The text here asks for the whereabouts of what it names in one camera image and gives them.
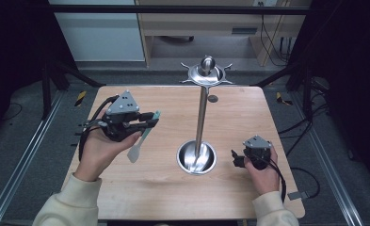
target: metal rod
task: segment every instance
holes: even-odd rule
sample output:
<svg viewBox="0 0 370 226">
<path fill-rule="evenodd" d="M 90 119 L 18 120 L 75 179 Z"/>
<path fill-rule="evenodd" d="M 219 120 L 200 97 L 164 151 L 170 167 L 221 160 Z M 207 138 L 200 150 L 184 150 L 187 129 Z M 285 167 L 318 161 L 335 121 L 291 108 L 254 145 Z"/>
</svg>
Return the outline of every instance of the metal rod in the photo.
<svg viewBox="0 0 370 226">
<path fill-rule="evenodd" d="M 32 11 L 48 10 L 70 13 L 169 13 L 169 14 L 259 14 L 259 15 L 325 15 L 328 9 L 285 7 L 227 6 L 131 6 L 131 5 L 28 5 Z"/>
<path fill-rule="evenodd" d="M 208 96 L 207 88 L 201 87 L 199 119 L 197 121 L 196 150 L 194 152 L 194 154 L 196 155 L 196 161 L 197 161 L 197 158 L 200 156 L 200 148 L 201 148 L 201 142 L 202 142 L 202 130 L 204 127 L 205 109 L 207 107 L 207 96 Z"/>
</svg>

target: desk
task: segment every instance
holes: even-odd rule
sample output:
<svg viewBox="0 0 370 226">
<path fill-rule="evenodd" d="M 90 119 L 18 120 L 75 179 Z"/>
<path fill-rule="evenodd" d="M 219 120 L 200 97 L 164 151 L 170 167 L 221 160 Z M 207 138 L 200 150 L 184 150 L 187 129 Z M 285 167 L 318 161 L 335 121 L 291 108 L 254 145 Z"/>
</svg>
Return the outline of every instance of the desk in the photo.
<svg viewBox="0 0 370 226">
<path fill-rule="evenodd" d="M 256 0 L 136 0 L 140 6 L 227 6 L 252 7 Z M 312 0 L 277 0 L 276 7 L 307 8 Z M 262 32 L 261 15 L 241 14 L 164 14 L 139 13 L 138 21 L 146 64 L 150 65 L 154 36 L 248 36 L 260 66 L 269 61 L 273 46 L 268 36 L 277 44 L 279 37 L 297 37 L 305 16 L 266 15 Z M 255 34 L 236 34 L 234 28 L 256 29 Z"/>
<path fill-rule="evenodd" d="M 140 113 L 161 110 L 159 123 L 144 141 L 135 164 L 127 152 L 119 154 L 102 174 L 98 199 L 99 219 L 191 220 L 255 218 L 251 201 L 258 195 L 245 169 L 233 165 L 231 149 L 242 153 L 242 142 L 252 136 L 275 145 L 287 192 L 297 191 L 265 96 L 256 87 L 213 87 L 216 103 L 206 108 L 203 138 L 217 152 L 212 171 L 190 175 L 176 161 L 178 148 L 196 137 L 200 87 L 102 87 L 89 117 L 109 96 L 129 89 Z M 78 152 L 68 176 L 77 168 Z M 285 201 L 298 218 L 304 216 L 301 200 Z"/>
</svg>

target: round metal base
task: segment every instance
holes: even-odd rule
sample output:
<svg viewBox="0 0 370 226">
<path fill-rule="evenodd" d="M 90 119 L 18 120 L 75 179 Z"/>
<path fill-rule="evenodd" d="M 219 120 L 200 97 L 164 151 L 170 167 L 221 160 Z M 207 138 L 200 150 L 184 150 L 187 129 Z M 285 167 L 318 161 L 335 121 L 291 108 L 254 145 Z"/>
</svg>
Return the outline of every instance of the round metal base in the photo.
<svg viewBox="0 0 370 226">
<path fill-rule="evenodd" d="M 207 142 L 202 142 L 199 157 L 196 158 L 196 140 L 190 140 L 179 148 L 176 159 L 187 173 L 203 175 L 212 170 L 217 162 L 217 153 Z"/>
</svg>

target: gray mount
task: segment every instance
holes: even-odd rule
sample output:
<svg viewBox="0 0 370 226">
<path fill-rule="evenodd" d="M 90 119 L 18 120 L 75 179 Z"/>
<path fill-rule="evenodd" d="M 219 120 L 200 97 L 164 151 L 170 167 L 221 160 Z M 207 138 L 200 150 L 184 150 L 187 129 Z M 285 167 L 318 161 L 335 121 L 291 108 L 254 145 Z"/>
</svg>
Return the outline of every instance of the gray mount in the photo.
<svg viewBox="0 0 370 226">
<path fill-rule="evenodd" d="M 107 109 L 105 114 L 115 115 L 139 111 L 134 97 L 129 90 L 126 90 L 121 96 Z"/>
</svg>

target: person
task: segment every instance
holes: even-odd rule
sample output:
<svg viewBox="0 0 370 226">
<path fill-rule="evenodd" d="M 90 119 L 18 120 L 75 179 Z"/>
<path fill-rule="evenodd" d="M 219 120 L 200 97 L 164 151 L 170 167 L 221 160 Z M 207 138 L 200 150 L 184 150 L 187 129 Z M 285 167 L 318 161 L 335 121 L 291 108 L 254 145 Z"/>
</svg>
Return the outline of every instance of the person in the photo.
<svg viewBox="0 0 370 226">
<path fill-rule="evenodd" d="M 81 162 L 63 190 L 51 196 L 38 212 L 33 225 L 97 225 L 97 198 L 102 185 L 99 176 L 122 151 L 132 147 L 141 132 L 136 132 L 121 142 L 105 136 L 102 130 L 92 130 L 85 143 Z M 271 149 L 271 159 L 278 156 Z M 298 225 L 298 220 L 283 206 L 279 193 L 279 176 L 271 167 L 257 170 L 248 158 L 245 167 L 260 196 L 252 203 L 257 225 Z"/>
</svg>

